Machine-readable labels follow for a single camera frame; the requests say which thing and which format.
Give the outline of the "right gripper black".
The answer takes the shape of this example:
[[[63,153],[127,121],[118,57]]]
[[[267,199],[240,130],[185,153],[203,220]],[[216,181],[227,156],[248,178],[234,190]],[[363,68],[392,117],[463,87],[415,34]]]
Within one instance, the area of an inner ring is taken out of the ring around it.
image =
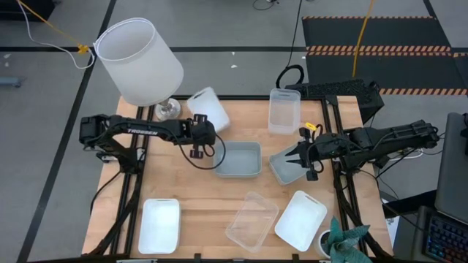
[[[312,140],[311,131],[307,128],[300,128],[300,135],[303,141],[291,147],[286,156],[299,154],[299,159],[293,159],[292,163],[300,164],[307,168],[306,179],[308,181],[318,181],[318,175],[324,170],[323,160],[338,158],[344,155],[344,140],[338,134],[322,134]]]

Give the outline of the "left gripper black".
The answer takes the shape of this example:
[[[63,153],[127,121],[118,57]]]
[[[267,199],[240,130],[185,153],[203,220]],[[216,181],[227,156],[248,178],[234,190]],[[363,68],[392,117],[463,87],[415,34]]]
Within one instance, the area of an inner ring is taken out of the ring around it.
[[[193,159],[202,159],[206,153],[205,146],[214,145],[216,142],[216,129],[212,123],[209,123],[207,115],[194,114],[187,120],[193,145],[189,156]]]

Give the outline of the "white plastic basket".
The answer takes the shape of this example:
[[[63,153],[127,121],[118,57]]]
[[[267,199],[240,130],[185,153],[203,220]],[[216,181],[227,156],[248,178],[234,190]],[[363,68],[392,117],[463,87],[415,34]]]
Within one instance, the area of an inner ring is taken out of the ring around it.
[[[327,207],[304,191],[296,191],[274,227],[275,234],[306,252],[327,214]]]
[[[230,125],[230,119],[212,87],[198,91],[187,99],[186,103],[192,114],[207,115],[216,132],[220,132]]]
[[[181,206],[177,199],[147,199],[138,240],[141,254],[171,254],[177,247],[181,230]]]

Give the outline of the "white plant pot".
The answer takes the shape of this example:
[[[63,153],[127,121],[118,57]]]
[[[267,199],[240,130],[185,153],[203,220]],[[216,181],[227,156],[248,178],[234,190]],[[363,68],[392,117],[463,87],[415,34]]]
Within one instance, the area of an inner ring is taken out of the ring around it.
[[[328,239],[330,232],[331,232],[330,230],[326,230],[322,232],[317,238],[317,240],[314,242],[314,248],[322,259],[331,258],[330,255],[325,251],[327,239]]]

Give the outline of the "teal cloth in cup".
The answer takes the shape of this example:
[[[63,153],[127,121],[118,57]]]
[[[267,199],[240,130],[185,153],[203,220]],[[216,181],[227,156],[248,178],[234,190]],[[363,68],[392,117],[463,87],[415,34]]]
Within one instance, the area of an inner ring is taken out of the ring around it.
[[[365,253],[356,248],[361,238],[368,233],[369,227],[363,225],[344,231],[340,227],[339,220],[333,217],[325,248],[331,257],[331,263],[372,263]]]

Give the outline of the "white shade table lamp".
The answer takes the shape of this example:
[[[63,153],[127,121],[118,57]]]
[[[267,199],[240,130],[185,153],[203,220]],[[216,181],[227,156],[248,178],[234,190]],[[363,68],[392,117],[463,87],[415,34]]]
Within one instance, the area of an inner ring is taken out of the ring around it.
[[[105,30],[94,49],[127,103],[155,106],[161,121],[181,114],[181,104],[171,96],[182,83],[184,69],[151,21],[123,20]]]

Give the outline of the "black hazard-striped floor mat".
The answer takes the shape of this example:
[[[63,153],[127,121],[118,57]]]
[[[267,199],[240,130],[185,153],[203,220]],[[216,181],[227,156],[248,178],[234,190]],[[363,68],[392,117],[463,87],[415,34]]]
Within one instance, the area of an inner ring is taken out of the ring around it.
[[[309,81],[373,80],[384,95],[468,96],[468,52],[433,16],[306,16]]]

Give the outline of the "gray laptop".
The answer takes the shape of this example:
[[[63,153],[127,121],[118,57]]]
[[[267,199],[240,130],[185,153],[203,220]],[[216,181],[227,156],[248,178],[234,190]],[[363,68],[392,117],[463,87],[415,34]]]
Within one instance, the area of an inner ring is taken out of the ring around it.
[[[449,113],[435,207],[468,224],[468,113]]]

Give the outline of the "backlit black keyboard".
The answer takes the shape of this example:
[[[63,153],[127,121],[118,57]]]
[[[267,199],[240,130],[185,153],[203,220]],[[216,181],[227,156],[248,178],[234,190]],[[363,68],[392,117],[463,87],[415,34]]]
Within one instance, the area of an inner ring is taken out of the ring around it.
[[[444,215],[426,220],[422,253],[438,262],[468,263],[468,225]]]

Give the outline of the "small gray floor object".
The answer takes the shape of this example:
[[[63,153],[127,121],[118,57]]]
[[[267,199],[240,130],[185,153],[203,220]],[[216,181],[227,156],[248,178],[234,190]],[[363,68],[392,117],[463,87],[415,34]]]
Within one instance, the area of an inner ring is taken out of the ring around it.
[[[25,77],[0,77],[0,86],[12,86],[19,88],[26,80]]]

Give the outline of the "black aluminium table frame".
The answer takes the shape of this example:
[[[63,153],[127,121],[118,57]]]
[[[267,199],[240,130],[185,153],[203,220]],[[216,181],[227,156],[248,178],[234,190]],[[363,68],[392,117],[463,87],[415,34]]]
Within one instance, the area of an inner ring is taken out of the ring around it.
[[[317,182],[301,178],[287,186],[280,186],[271,173],[268,159],[297,142],[294,136],[269,134],[269,95],[221,96],[221,103],[230,118],[229,129],[220,133],[226,141],[256,141],[262,148],[262,171],[250,179],[224,179],[213,170],[193,167],[182,155],[180,148],[157,137],[148,138],[148,155],[138,202],[133,213],[121,228],[116,254],[129,254],[131,258],[191,259],[319,259],[311,247],[307,252],[295,250],[281,240],[272,226],[257,253],[250,253],[228,239],[225,230],[242,207],[246,194],[255,191],[274,202],[279,208],[278,218],[293,194],[302,190],[327,206],[328,214],[319,231],[326,230],[332,216],[339,218],[339,205],[333,188],[331,163],[325,161],[325,170]],[[380,193],[375,180],[367,173],[353,177],[358,207],[364,224],[370,224],[370,233],[383,250],[393,255]],[[121,192],[128,190],[130,198],[135,176],[122,176],[110,184],[94,203],[82,253],[94,250],[107,234],[118,214]],[[181,204],[181,233],[178,247],[172,254],[144,255],[138,250],[143,203],[147,199],[177,199]]]

